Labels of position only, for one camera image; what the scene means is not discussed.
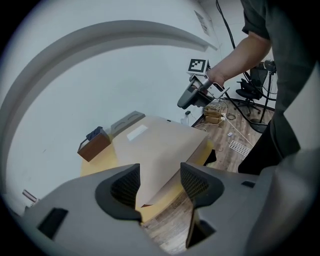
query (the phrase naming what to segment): cardboard box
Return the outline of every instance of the cardboard box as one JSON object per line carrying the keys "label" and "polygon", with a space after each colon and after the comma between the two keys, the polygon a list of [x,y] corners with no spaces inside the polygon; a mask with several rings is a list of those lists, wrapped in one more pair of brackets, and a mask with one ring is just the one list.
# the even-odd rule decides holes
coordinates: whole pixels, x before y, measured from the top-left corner
{"label": "cardboard box", "polygon": [[211,108],[206,106],[204,108],[204,115],[209,117],[220,117],[221,116],[221,107],[218,108]]}
{"label": "cardboard box", "polygon": [[90,162],[95,158],[101,151],[110,145],[110,139],[103,129],[97,134],[92,140],[84,140],[77,153],[87,162]]}
{"label": "cardboard box", "polygon": [[212,116],[206,116],[205,121],[211,124],[219,124],[221,121],[221,117],[212,117]]}

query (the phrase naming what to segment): tripod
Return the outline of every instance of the tripod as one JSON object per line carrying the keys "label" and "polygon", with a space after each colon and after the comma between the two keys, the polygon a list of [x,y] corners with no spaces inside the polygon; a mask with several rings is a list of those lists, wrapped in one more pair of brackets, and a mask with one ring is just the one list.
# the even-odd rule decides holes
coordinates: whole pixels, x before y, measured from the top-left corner
{"label": "tripod", "polygon": [[[270,90],[271,90],[271,80],[272,80],[272,76],[273,76],[276,72],[277,72],[277,71],[276,71],[275,68],[274,68],[272,71],[269,70],[269,83],[268,83],[268,90],[267,90],[267,95],[266,95],[268,98],[269,98]],[[266,112],[266,109],[267,109],[268,101],[269,101],[269,100],[266,98],[260,120],[259,120],[259,119],[256,119],[256,118],[253,118],[253,119],[250,120],[250,121],[253,122],[253,123],[257,123],[257,124],[252,124],[252,123],[250,123],[250,126],[251,126],[252,129],[254,129],[256,132],[258,132],[258,133],[260,133],[260,134],[263,134],[264,131],[265,131],[266,128],[267,128],[266,125],[259,125],[259,124],[261,124],[261,123],[263,122],[263,119],[264,119],[264,116],[265,116],[265,112]]]}

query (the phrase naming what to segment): black slot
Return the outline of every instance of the black slot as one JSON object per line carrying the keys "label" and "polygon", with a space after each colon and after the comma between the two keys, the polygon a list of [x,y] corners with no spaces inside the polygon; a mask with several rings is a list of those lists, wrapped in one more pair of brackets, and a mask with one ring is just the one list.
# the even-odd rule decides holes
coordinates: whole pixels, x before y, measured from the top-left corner
{"label": "black slot", "polygon": [[135,210],[136,195],[140,187],[140,165],[132,165],[103,181],[95,189],[99,207],[117,220],[142,221]]}
{"label": "black slot", "polygon": [[181,184],[195,209],[212,205],[225,190],[221,180],[185,162],[180,164],[180,175]]}
{"label": "black slot", "polygon": [[254,183],[254,182],[252,182],[252,181],[248,181],[248,180],[246,180],[246,181],[244,181],[244,182],[241,183],[241,185],[244,185],[244,186],[249,187],[249,188],[251,188],[251,189],[254,188],[255,184],[256,184],[256,183]]}
{"label": "black slot", "polygon": [[61,223],[65,219],[68,211],[62,208],[53,208],[50,213],[45,217],[38,227],[45,236],[52,239]]}
{"label": "black slot", "polygon": [[217,157],[216,157],[216,151],[214,149],[211,150],[210,155],[208,156],[208,158],[206,159],[205,163],[203,164],[203,166],[207,166],[207,164],[209,163],[213,163],[217,161]]}
{"label": "black slot", "polygon": [[216,230],[214,230],[206,221],[198,220],[198,216],[193,215],[185,247],[188,249],[208,238],[215,232]]}

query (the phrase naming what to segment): white label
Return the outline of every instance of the white label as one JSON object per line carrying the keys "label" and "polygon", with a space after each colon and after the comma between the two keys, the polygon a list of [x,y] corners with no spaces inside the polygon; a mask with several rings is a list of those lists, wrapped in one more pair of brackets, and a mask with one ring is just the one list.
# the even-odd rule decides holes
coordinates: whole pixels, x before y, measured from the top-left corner
{"label": "white label", "polygon": [[148,127],[144,126],[143,124],[140,125],[138,128],[134,129],[132,132],[126,135],[129,141],[132,141],[135,137],[142,134]]}

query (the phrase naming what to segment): gray plastic housing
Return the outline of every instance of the gray plastic housing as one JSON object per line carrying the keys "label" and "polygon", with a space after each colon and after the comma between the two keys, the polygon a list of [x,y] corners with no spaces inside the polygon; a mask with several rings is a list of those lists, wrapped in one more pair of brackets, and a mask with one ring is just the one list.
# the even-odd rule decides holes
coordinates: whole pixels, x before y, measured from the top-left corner
{"label": "gray plastic housing", "polygon": [[136,122],[140,121],[145,116],[146,115],[143,113],[133,111],[132,113],[126,115],[124,118],[120,119],[119,121],[111,125],[111,134],[113,135],[113,137],[116,137],[118,134],[120,134],[130,126],[134,125]]}
{"label": "gray plastic housing", "polygon": [[[265,168],[259,176],[181,163],[181,183],[191,197],[193,215],[214,230],[181,255],[244,256],[272,250],[294,230],[313,203],[319,186],[319,155],[319,149],[291,155],[278,166]],[[167,255],[138,221],[112,217],[96,201],[95,192],[103,181],[121,177],[133,166],[137,169],[138,165],[62,184],[25,213],[22,228],[50,255]],[[254,185],[244,185],[247,181]],[[112,207],[121,204],[121,211],[133,211],[116,196],[107,203]],[[49,239],[37,227],[52,208],[68,213]]]}

